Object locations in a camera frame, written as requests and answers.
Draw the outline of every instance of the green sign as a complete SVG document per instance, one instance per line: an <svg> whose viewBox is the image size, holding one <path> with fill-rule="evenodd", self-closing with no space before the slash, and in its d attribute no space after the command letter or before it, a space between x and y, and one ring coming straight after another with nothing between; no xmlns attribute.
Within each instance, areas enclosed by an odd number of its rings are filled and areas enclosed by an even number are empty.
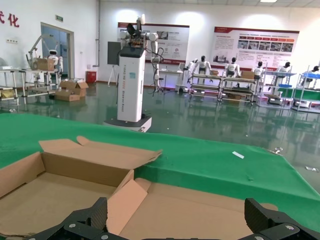
<svg viewBox="0 0 320 240"><path fill-rule="evenodd" d="M55 20L63 22L64 18L62 16L55 15Z"/></svg>

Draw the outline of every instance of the poster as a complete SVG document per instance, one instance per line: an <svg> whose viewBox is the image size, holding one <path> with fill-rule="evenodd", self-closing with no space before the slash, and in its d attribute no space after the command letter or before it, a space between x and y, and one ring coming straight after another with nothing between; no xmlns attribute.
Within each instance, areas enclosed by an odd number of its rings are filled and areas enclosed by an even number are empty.
<svg viewBox="0 0 320 240"><path fill-rule="evenodd" d="M241 70L251 71L262 61L276 71L290 62L298 35L299 31L215 27L210 63L222 69L236 57Z"/></svg>
<svg viewBox="0 0 320 240"><path fill-rule="evenodd" d="M118 22L117 40L120 41L120 32L127 30L128 23ZM162 64L179 65L185 63L187 59L189 26L187 25L168 25L168 24L149 24L142 25L142 31L147 33L157 33L158 48L163 48ZM150 63L151 54L146 53L146 62Z"/></svg>

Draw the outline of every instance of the ceiling light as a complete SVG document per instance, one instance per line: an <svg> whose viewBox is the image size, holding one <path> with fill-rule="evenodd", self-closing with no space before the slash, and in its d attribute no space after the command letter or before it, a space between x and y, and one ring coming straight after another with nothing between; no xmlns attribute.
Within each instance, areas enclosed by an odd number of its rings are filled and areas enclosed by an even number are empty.
<svg viewBox="0 0 320 240"><path fill-rule="evenodd" d="M261 3L275 3L278 0L260 0Z"/></svg>

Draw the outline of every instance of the easel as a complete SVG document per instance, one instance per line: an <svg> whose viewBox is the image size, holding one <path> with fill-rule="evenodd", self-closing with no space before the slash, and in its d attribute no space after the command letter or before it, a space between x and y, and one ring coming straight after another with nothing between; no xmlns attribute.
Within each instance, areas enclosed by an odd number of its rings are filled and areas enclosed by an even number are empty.
<svg viewBox="0 0 320 240"><path fill-rule="evenodd" d="M117 81L115 65L112 65L112 71L110 73L110 77L109 77L109 81L108 81L108 87L110 87L110 80L111 80L111 77L112 77L112 73L114 74L114 80Z"/></svg>

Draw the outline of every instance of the reflective floor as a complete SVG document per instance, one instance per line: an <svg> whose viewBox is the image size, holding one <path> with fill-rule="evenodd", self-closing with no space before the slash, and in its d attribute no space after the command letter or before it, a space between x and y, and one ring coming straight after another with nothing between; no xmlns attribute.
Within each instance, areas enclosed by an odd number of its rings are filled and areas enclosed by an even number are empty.
<svg viewBox="0 0 320 240"><path fill-rule="evenodd" d="M292 110L268 109L244 103L212 98L192 98L176 92L156 93L145 89L143 113L152 116L149 132L173 134L228 143L246 144L273 150L281 154L320 193L320 114ZM3 101L1 113L31 113L68 120L102 124L117 114L116 87L97 83L87 90L81 101L50 100L47 96L30 97L27 105L18 108Z"/></svg>

